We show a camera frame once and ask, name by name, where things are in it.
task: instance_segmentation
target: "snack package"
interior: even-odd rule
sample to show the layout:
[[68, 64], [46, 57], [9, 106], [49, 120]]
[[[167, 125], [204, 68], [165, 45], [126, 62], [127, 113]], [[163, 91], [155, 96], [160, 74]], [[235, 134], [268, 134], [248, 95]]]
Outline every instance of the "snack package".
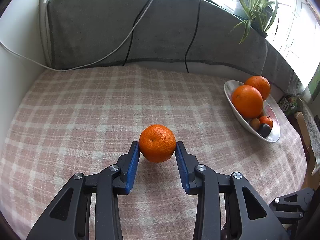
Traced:
[[297, 111], [297, 97], [293, 96], [283, 96], [283, 98], [278, 103], [284, 115], [288, 117]]

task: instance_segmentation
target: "white wall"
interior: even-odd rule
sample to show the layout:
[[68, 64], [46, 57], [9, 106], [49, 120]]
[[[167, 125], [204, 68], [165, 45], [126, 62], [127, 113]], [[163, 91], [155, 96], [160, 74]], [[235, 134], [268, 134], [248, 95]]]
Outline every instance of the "white wall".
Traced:
[[[12, 0], [0, 18], [0, 40], [13, 51], [45, 64], [38, 24], [39, 0]], [[0, 154], [13, 116], [43, 68], [0, 47]]]

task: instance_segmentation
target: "plant pot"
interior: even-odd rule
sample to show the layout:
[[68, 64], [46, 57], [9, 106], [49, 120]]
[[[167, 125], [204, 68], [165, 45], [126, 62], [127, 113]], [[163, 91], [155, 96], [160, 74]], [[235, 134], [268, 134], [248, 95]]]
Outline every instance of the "plant pot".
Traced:
[[[244, 0], [244, 3], [249, 6], [249, 1], [248, 0]], [[239, 2], [239, 0], [236, 0], [236, 8], [235, 11], [233, 12], [234, 15], [236, 16], [240, 16], [242, 18], [244, 18], [245, 20], [248, 19], [247, 14], [245, 13], [241, 3]]]
[[[249, 1], [248, 0], [244, 0], [244, 3], [249, 6]], [[269, 7], [266, 7], [266, 11], [267, 11], [267, 14], [268, 14], [269, 18], [271, 18], [271, 9]], [[235, 11], [233, 12], [233, 14], [235, 16], [237, 16], [240, 20], [243, 20], [243, 21], [244, 20], [248, 20], [248, 16], [245, 13], [245, 11], [244, 11], [241, 3], [239, 2], [239, 0], [236, 0], [236, 8], [235, 8]], [[259, 33], [262, 37], [266, 38], [268, 36], [266, 33], [263, 33], [263, 31], [260, 29], [259, 23], [255, 19], [251, 22], [250, 26], [253, 29], [255, 29], [255, 31], [257, 33]]]

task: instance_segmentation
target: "blue gripper pad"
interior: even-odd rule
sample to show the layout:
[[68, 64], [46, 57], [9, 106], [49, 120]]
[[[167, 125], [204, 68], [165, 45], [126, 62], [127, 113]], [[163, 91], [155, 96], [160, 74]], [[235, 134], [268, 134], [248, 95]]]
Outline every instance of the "blue gripper pad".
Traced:
[[125, 189], [124, 189], [127, 194], [129, 194], [130, 190], [132, 190], [133, 188], [134, 178], [136, 176], [138, 163], [139, 163], [139, 157], [140, 157], [139, 143], [137, 143], [134, 149], [132, 159], [128, 168], [128, 173], [127, 173], [127, 184], [125, 185]]
[[176, 144], [175, 155], [179, 169], [181, 184], [185, 192], [188, 194], [190, 192], [188, 169], [178, 143]]

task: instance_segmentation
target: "table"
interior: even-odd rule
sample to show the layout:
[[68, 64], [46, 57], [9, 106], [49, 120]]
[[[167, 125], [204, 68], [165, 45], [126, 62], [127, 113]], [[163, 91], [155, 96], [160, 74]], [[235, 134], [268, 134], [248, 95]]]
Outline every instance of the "table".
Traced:
[[[0, 157], [0, 210], [25, 239], [74, 173], [94, 174], [114, 164], [151, 124], [169, 127], [188, 153], [216, 172], [244, 174], [267, 203], [299, 190], [306, 159], [298, 133], [271, 96], [279, 141], [246, 131], [224, 95], [226, 80], [138, 65], [46, 70], [8, 131]], [[196, 206], [197, 196], [182, 189], [174, 156], [150, 163], [141, 155], [133, 190], [119, 197], [124, 239], [191, 239]]]

